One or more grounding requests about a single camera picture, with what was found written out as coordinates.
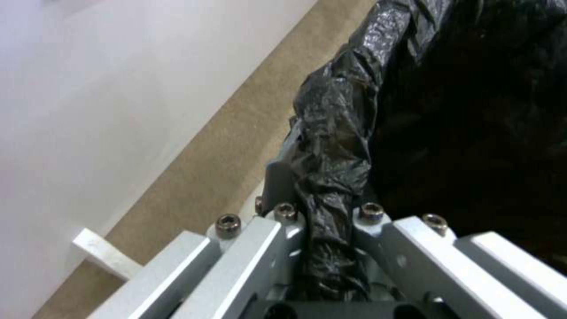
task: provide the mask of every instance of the hole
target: hole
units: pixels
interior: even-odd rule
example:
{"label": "hole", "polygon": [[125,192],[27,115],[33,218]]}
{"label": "hole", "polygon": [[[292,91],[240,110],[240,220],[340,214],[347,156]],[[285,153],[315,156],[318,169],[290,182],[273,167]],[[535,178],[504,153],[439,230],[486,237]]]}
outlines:
{"label": "hole", "polygon": [[425,316],[412,305],[399,305],[393,311],[394,319],[425,319]]}
{"label": "hole", "polygon": [[369,212],[379,212],[382,210],[382,206],[377,203],[366,203],[362,206],[362,209]]}
{"label": "hole", "polygon": [[396,257],[397,265],[404,268],[408,264],[408,259],[404,255],[398,255]]}
{"label": "hole", "polygon": [[236,218],[234,218],[234,216],[222,216],[221,217],[221,224],[227,225],[227,224],[234,224],[236,222]]}
{"label": "hole", "polygon": [[447,223],[443,217],[434,214],[424,215],[424,221],[434,225],[445,225]]}
{"label": "hole", "polygon": [[289,203],[282,203],[282,204],[278,205],[278,210],[282,213],[289,213],[289,212],[294,211],[295,209]]}
{"label": "hole", "polygon": [[297,319],[297,313],[290,305],[279,303],[266,310],[264,319]]}

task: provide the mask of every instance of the hex socket screw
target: hex socket screw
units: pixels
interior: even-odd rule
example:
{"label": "hex socket screw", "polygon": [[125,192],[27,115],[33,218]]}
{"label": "hex socket screw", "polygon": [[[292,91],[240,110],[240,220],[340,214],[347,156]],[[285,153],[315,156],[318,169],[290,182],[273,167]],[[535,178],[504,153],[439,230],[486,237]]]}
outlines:
{"label": "hex socket screw", "polygon": [[280,203],[274,207],[274,219],[287,226],[297,221],[297,211],[290,203]]}
{"label": "hex socket screw", "polygon": [[225,214],[217,219],[215,231],[222,239],[231,239],[240,233],[240,217],[235,214]]}
{"label": "hex socket screw", "polygon": [[366,203],[360,206],[359,217],[370,223],[376,224],[382,220],[384,216],[384,208],[377,203]]}
{"label": "hex socket screw", "polygon": [[445,236],[449,228],[447,221],[439,215],[424,214],[423,216],[421,216],[421,220],[424,221],[425,225],[429,226],[429,228],[431,228],[441,236]]}

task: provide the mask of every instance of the black plastic bag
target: black plastic bag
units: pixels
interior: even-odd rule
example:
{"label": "black plastic bag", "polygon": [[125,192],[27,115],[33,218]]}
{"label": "black plastic bag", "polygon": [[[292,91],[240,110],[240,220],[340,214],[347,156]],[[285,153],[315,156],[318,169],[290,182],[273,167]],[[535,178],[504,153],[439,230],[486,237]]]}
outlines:
{"label": "black plastic bag", "polygon": [[565,272],[566,8],[378,1],[294,102],[278,161],[310,231],[295,298],[367,298],[351,234],[368,194],[395,219],[495,230]]}

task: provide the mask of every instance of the beige carpet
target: beige carpet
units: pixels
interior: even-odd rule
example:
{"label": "beige carpet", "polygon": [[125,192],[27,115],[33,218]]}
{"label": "beige carpet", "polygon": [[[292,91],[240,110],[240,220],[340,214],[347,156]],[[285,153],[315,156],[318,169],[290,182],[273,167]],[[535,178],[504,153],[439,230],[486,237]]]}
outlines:
{"label": "beige carpet", "polygon": [[[375,0],[320,0],[187,145],[107,239],[145,264],[179,232],[238,212],[289,129],[305,77],[348,40]],[[84,318],[121,285],[83,262],[34,318]]]}

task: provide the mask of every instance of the metal bar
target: metal bar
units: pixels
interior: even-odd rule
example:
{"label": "metal bar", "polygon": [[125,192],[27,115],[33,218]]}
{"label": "metal bar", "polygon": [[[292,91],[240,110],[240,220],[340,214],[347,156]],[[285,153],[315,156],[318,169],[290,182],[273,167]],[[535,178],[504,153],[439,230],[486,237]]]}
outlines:
{"label": "metal bar", "polygon": [[549,318],[567,318],[567,279],[497,233],[464,237],[455,246]]}
{"label": "metal bar", "polygon": [[166,318],[220,254],[218,243],[182,232],[89,318]]}
{"label": "metal bar", "polygon": [[461,318],[543,318],[416,217],[385,225],[375,246],[386,273],[412,300],[439,296]]}
{"label": "metal bar", "polygon": [[173,319],[238,318],[254,296],[264,297],[288,253],[280,223],[255,217],[238,235]]}

